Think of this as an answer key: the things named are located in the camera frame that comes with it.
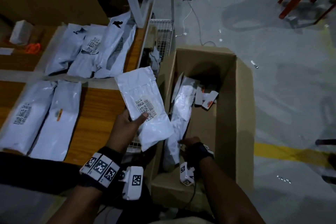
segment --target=barcode label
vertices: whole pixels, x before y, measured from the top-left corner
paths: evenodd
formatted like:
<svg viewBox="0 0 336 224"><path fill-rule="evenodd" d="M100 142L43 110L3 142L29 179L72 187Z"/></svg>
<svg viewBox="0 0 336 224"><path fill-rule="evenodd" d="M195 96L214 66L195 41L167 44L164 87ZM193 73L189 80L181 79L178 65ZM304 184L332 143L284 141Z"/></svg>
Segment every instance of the barcode label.
<svg viewBox="0 0 336 224"><path fill-rule="evenodd" d="M86 46L85 51L90 52L90 54L93 54L97 50L97 47L100 43L100 39L94 37L88 46Z"/></svg>
<svg viewBox="0 0 336 224"><path fill-rule="evenodd" d="M149 102L149 100L139 99L135 103L136 103L136 106L141 113L144 113L144 112L148 113L147 121L150 121L151 119L153 119L157 115L152 103Z"/></svg>
<svg viewBox="0 0 336 224"><path fill-rule="evenodd" d="M31 109L32 109L31 103L24 103L20 107L20 110L17 113L13 124L23 125L26 122L26 120L27 120L27 118L30 114Z"/></svg>

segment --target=table surface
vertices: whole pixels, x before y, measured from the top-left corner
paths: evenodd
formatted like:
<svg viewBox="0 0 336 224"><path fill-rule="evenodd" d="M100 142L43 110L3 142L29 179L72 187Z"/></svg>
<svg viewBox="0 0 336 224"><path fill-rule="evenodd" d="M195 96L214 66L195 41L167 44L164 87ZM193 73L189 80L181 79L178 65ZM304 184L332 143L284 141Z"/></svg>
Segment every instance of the table surface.
<svg viewBox="0 0 336 224"><path fill-rule="evenodd" d="M126 57L124 72L137 68L145 40L149 14L145 27L137 28L135 32L133 44ZM42 28L44 29L41 40L42 49L37 55L25 54L24 47L18 47L6 40L0 43L0 47L15 48L12 55L0 55L1 127L25 86L24 82L17 82L14 79L5 81L2 79L2 74L19 74L22 71L34 71L43 51L57 29L57 27L35 26L31 39L38 38ZM106 144L115 118L124 108L125 103L118 90L82 87L80 111L64 162L76 165L85 164L93 153Z"/></svg>

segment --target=open cardboard box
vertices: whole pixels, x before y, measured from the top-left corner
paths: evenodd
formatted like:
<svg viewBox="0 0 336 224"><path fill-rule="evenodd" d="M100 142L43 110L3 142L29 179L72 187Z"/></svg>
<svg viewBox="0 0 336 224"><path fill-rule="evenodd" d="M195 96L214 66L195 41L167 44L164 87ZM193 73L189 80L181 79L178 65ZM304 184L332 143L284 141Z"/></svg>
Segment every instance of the open cardboard box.
<svg viewBox="0 0 336 224"><path fill-rule="evenodd" d="M168 113L173 82L178 75L218 85L217 103L208 111L193 107L186 137L198 136L215 154L217 164L241 188L253 188L253 151L255 110L251 70L227 48L184 46L161 63L157 85ZM160 173L163 142L157 144L156 155L145 170L150 179L155 204L183 208L191 199L194 187L179 180L179 167ZM207 210L202 180L197 180L196 193L188 209Z"/></svg>

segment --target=wrist strap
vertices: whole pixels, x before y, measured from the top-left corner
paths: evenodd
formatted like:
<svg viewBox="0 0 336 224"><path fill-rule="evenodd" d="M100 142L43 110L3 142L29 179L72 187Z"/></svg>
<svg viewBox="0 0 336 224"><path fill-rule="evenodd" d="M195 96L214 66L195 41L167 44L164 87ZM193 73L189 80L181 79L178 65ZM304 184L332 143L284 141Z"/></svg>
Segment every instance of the wrist strap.
<svg viewBox="0 0 336 224"><path fill-rule="evenodd" d="M214 159L213 151L211 151L208 146L206 146L205 144L203 144L201 142L193 144L188 149L188 151L189 151L188 162L190 162L190 165L192 167L195 167L196 169L198 169L199 162L200 162L201 159L203 159L205 157L212 157Z"/></svg>
<svg viewBox="0 0 336 224"><path fill-rule="evenodd" d="M82 175L79 185L106 190L112 181L118 180L116 177L117 173L121 172L121 158L120 153L104 146L80 169Z"/></svg>

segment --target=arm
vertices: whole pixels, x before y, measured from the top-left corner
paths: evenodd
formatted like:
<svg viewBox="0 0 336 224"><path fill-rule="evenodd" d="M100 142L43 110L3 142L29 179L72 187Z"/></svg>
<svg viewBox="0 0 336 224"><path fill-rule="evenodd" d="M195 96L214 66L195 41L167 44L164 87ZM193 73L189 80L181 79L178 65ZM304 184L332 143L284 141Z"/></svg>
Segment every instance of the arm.
<svg viewBox="0 0 336 224"><path fill-rule="evenodd" d="M200 142L198 137L180 141L187 147ZM212 157L199 162L205 192L211 210L219 223L265 224L243 190L226 175Z"/></svg>
<svg viewBox="0 0 336 224"><path fill-rule="evenodd" d="M145 122L147 117L148 114L144 113L137 120L130 122L129 112L125 109L117 116L106 146L116 152L124 153L139 126ZM93 223L102 197L103 192L94 187L77 185L47 224Z"/></svg>

